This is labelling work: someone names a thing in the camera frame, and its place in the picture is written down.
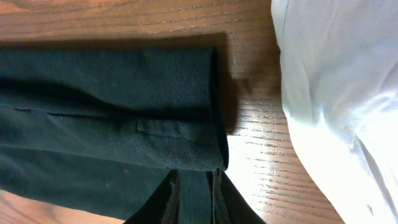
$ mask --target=dark green fabric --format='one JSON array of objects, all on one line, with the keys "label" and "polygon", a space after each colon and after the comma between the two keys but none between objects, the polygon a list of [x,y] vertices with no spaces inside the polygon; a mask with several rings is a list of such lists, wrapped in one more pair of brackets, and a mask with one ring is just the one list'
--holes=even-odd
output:
[{"label": "dark green fabric", "polygon": [[136,223],[229,223],[227,166],[214,49],[0,48],[0,188]]}]

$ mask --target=wooden surface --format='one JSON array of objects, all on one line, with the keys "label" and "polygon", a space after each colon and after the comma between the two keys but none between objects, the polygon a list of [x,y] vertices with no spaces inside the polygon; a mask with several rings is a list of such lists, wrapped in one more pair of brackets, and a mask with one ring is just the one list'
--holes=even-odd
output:
[{"label": "wooden surface", "polygon": [[[223,72],[232,77],[221,82],[221,93],[232,102],[223,105],[231,156],[227,173],[238,190],[267,223],[343,223],[290,143],[270,5],[270,0],[0,0],[0,44],[119,40],[123,46],[189,37],[167,45],[217,45]],[[122,222],[0,192],[4,224]]]}]

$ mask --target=white cloth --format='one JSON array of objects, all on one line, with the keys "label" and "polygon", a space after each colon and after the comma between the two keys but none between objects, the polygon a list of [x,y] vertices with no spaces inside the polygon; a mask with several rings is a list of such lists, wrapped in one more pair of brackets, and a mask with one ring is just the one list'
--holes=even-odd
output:
[{"label": "white cloth", "polygon": [[282,102],[346,223],[398,223],[398,1],[273,0]]}]

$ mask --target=wooden table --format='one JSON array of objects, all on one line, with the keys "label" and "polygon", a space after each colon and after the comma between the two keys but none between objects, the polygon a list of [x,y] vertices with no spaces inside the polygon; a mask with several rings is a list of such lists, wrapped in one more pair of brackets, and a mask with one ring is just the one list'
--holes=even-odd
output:
[{"label": "wooden table", "polygon": [[[220,91],[227,173],[238,190],[267,223],[343,223],[290,143],[270,6],[271,0],[0,0],[0,45],[217,46],[226,77]],[[163,40],[170,37],[179,38]],[[122,222],[0,192],[4,224]]]}]

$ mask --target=wood grain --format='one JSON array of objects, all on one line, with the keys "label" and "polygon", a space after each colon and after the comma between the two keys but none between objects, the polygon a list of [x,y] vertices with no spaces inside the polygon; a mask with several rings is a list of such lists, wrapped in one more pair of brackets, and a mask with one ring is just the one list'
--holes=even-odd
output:
[{"label": "wood grain", "polygon": [[[222,34],[222,43],[206,34]],[[343,223],[290,142],[271,0],[0,0],[1,44],[191,36],[201,45],[223,46],[232,81],[221,83],[221,93],[235,93],[230,100],[236,101],[224,109],[232,127],[227,174],[248,204],[270,224]],[[0,194],[0,223],[122,222]]]}]

